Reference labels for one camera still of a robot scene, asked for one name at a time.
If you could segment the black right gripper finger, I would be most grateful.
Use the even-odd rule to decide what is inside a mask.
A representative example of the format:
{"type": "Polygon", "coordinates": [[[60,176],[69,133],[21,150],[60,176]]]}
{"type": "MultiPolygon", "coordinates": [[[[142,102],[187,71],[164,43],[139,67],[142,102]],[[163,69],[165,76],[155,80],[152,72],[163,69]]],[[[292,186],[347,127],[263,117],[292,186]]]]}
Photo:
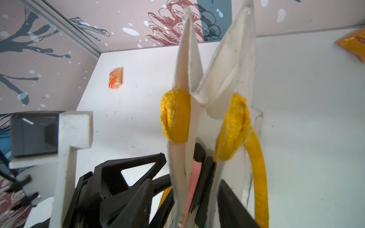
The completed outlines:
{"type": "Polygon", "coordinates": [[[221,228],[260,228],[225,180],[221,180],[217,195],[221,228]]]}

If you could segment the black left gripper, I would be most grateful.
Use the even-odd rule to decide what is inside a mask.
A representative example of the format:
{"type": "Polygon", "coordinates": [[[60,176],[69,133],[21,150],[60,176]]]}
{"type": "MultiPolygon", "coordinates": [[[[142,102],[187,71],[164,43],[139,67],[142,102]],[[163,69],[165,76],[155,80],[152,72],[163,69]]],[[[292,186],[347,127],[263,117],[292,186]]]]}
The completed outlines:
{"type": "Polygon", "coordinates": [[[165,164],[165,155],[159,153],[96,166],[80,177],[62,227],[147,228],[152,179],[165,164]]]}

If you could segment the pink art knife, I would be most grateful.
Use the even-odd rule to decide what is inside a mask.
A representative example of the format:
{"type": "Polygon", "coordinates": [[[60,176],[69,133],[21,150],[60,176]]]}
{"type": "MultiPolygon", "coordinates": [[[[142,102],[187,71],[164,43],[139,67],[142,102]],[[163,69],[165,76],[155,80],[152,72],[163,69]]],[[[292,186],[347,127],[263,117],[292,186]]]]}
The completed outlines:
{"type": "Polygon", "coordinates": [[[197,187],[197,183],[199,181],[201,169],[202,169],[202,163],[198,162],[196,160],[193,160],[192,167],[191,167],[191,175],[190,175],[188,187],[187,187],[187,200],[186,200],[185,208],[183,211],[183,221],[182,221],[181,228],[185,227],[185,224],[186,224],[186,221],[187,221],[187,218],[189,215],[190,207],[192,205],[194,193],[195,193],[195,190],[197,187]]]}

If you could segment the white tote pouch yellow handles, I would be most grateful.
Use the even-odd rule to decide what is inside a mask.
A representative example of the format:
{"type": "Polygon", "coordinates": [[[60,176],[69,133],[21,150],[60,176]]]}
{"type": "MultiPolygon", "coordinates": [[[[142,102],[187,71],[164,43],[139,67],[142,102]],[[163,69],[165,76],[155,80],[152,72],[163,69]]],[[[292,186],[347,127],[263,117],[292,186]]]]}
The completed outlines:
{"type": "MultiPolygon", "coordinates": [[[[267,228],[267,175],[258,133],[262,112],[252,107],[254,3],[243,3],[207,69],[202,67],[196,39],[203,26],[197,25],[190,7],[184,8],[181,23],[174,84],[160,104],[172,188],[163,193],[160,202],[158,214],[162,219],[154,219],[152,225],[181,228],[194,148],[200,143],[206,152],[205,161],[211,156],[216,163],[204,228],[221,228],[217,202],[221,180],[226,181],[257,224],[267,228]]],[[[194,220],[199,206],[193,200],[185,228],[197,228],[194,220]]]]}

